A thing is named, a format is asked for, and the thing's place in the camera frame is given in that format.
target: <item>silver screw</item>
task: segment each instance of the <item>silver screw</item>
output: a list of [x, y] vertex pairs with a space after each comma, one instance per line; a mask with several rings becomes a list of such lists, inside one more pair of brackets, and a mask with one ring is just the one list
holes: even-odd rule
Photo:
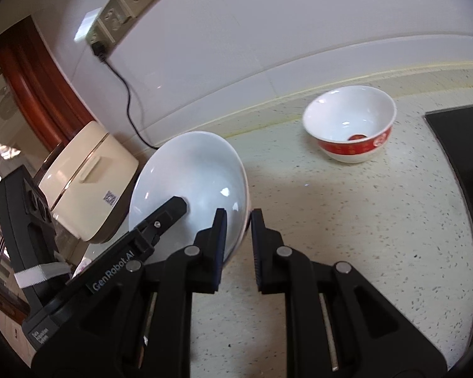
[[336, 271], [342, 272], [343, 274], [348, 274], [352, 270], [352, 266], [346, 261], [339, 261], [335, 265]]
[[198, 246], [188, 246], [184, 249], [184, 254], [188, 256], [196, 256], [200, 253], [200, 248]]
[[136, 272], [140, 270], [140, 267], [142, 267], [142, 263], [137, 260], [131, 260], [126, 263], [126, 270], [129, 272]]
[[277, 249], [277, 254], [280, 257], [289, 257], [290, 255], [293, 254], [293, 249], [291, 249], [290, 247], [287, 247], [287, 246], [280, 246]]

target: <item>wall socket panel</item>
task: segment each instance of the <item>wall socket panel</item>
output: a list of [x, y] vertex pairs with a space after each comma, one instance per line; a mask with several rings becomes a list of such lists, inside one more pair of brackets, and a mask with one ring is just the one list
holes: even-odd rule
[[154, 1], [109, 0], [91, 26], [86, 35], [86, 41], [90, 45], [101, 41], [110, 52]]

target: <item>qr code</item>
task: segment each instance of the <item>qr code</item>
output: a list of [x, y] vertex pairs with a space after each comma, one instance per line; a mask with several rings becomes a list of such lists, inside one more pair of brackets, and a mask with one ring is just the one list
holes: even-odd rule
[[115, 194], [113, 194], [110, 190], [107, 191], [105, 194], [103, 200], [105, 200], [109, 205], [114, 206], [115, 201], [117, 200], [117, 197]]

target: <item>black power cord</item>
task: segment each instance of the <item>black power cord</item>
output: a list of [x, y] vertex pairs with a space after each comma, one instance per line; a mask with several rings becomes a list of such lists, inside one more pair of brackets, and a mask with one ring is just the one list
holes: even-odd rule
[[131, 115], [130, 115], [130, 105], [131, 105], [130, 86], [128, 85], [126, 80], [122, 77], [122, 75], [119, 72], [117, 72], [117, 70], [112, 65], [110, 65], [109, 62], [107, 62], [107, 47], [103, 44], [103, 42], [97, 41], [97, 42], [94, 42], [93, 44], [91, 44], [91, 49], [93, 50], [93, 54], [95, 54], [95, 56], [98, 57], [98, 59], [101, 62], [103, 62], [105, 65], [107, 65], [107, 67], [109, 67], [109, 69], [114, 73], [114, 75], [117, 78], [119, 78], [121, 80], [121, 82], [124, 84], [124, 86], [126, 88], [127, 95], [128, 95], [128, 100], [126, 102], [126, 116], [128, 117], [128, 121], [130, 122], [130, 125], [133, 128], [133, 130], [135, 131], [135, 134], [137, 134], [139, 139], [142, 142], [144, 142], [144, 145], [150, 147], [151, 149], [158, 150], [159, 147], [152, 146], [151, 144], [149, 144], [149, 142], [147, 142], [144, 138], [142, 138], [142, 136], [140, 135], [137, 127], [135, 126], [135, 124], [131, 120]]

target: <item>white bowl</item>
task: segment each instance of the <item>white bowl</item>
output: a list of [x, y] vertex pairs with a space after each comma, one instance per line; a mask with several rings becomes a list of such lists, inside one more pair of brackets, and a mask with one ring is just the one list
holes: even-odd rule
[[353, 85], [314, 99], [303, 113], [303, 126], [330, 157], [358, 163], [382, 149], [396, 113], [394, 100], [384, 91]]
[[243, 239], [250, 198], [247, 175], [233, 147], [209, 132], [179, 135], [151, 156], [133, 190], [129, 229], [172, 196], [182, 197], [187, 213], [161, 237], [147, 263], [165, 260], [193, 244], [196, 233], [212, 226], [217, 208], [227, 212], [225, 261]]

